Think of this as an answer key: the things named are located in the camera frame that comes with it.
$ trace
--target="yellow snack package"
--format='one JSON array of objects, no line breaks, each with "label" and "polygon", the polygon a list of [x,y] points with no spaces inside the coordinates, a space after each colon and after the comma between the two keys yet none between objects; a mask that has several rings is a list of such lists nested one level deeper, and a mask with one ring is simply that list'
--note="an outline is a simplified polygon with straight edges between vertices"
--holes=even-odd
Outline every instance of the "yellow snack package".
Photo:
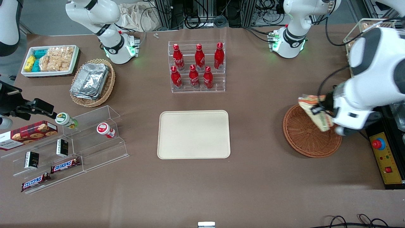
[{"label": "yellow snack package", "polygon": [[28,57],[26,64],[24,65],[24,70],[26,72],[31,72],[32,70],[32,66],[34,65],[36,58],[31,55],[30,57]]}]

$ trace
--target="red button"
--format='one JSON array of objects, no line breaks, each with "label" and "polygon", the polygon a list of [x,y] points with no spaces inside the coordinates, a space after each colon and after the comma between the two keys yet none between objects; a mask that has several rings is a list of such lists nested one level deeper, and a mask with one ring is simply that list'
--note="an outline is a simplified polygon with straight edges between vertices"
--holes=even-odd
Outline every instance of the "red button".
[{"label": "red button", "polygon": [[391,167],[385,167],[385,172],[392,172]]},{"label": "red button", "polygon": [[380,148],[382,147],[382,143],[381,143],[381,141],[378,140],[378,139],[373,140],[373,142],[371,143],[371,145],[373,145],[373,147],[374,147],[375,149],[380,149]]}]

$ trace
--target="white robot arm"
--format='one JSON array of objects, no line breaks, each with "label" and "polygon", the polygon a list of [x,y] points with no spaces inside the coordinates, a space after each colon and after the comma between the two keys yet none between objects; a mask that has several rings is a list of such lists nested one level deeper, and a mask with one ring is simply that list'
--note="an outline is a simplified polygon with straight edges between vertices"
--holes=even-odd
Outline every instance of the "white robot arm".
[{"label": "white robot arm", "polygon": [[0,0],[0,56],[11,55],[18,48],[22,7],[23,0]]},{"label": "white robot arm", "polygon": [[341,0],[284,0],[284,11],[290,16],[288,27],[274,30],[269,36],[273,52],[284,58],[294,58],[302,50],[305,37],[312,26],[310,15],[330,14]]},{"label": "white robot arm", "polygon": [[137,55],[133,36],[120,34],[114,23],[121,13],[111,0],[70,0],[66,3],[66,13],[75,22],[92,31],[113,63],[124,64]]},{"label": "white robot arm", "polygon": [[[405,1],[378,0],[405,15]],[[355,133],[381,118],[374,112],[405,100],[405,30],[374,28],[349,53],[353,78],[338,85],[321,105],[333,113],[339,135]]]}]

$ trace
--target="brown table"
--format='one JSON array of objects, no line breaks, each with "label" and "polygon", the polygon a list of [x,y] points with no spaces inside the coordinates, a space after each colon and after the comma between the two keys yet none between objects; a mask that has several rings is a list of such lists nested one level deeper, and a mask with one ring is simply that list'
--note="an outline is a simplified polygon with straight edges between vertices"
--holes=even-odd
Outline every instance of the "brown table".
[{"label": "brown table", "polygon": [[[353,25],[330,27],[338,42]],[[370,147],[359,134],[344,137],[330,157],[309,159],[284,138],[282,119],[303,93],[347,64],[343,47],[313,26],[305,49],[294,59],[269,52],[243,29],[204,29],[148,33],[138,58],[114,65],[117,81],[105,105],[115,109],[130,157],[33,195],[20,193],[12,165],[0,161],[0,224],[4,227],[310,227],[329,223],[328,215],[358,222],[356,214],[405,226],[404,191],[383,190]],[[168,41],[225,39],[227,88],[215,94],[172,94]],[[79,64],[106,58],[94,35],[28,37],[28,47],[76,44]],[[349,78],[349,71],[331,85]],[[28,79],[16,86],[26,99],[42,98],[55,111],[72,116],[91,109],[73,103],[71,77]],[[156,155],[159,115],[170,110],[226,110],[231,155],[227,159],[160,160]],[[33,116],[32,122],[44,117]],[[15,127],[27,122],[15,120]]]}]

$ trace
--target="brown woven basket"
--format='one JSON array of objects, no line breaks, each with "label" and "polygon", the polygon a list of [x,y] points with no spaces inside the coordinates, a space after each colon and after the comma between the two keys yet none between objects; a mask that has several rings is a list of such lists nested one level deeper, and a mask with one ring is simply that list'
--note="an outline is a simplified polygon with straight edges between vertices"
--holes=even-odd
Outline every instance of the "brown woven basket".
[{"label": "brown woven basket", "polygon": [[342,136],[334,128],[322,132],[299,106],[292,106],[284,116],[283,131],[290,145],[308,157],[327,157],[333,154],[342,142]]},{"label": "brown woven basket", "polygon": [[[88,61],[87,63],[95,63],[95,64],[105,64],[110,68],[110,71],[108,72],[107,79],[104,84],[104,88],[101,92],[101,97],[97,100],[89,100],[89,99],[83,99],[83,98],[78,98],[73,96],[72,94],[70,97],[72,97],[72,100],[78,104],[78,105],[83,105],[85,107],[96,107],[104,103],[108,97],[110,96],[111,92],[113,91],[114,83],[115,83],[115,72],[113,69],[113,66],[111,66],[111,63],[104,59],[93,59]],[[75,82],[77,75],[79,74],[79,71],[83,68],[84,64],[76,71],[75,77],[73,78],[72,85]]]}]

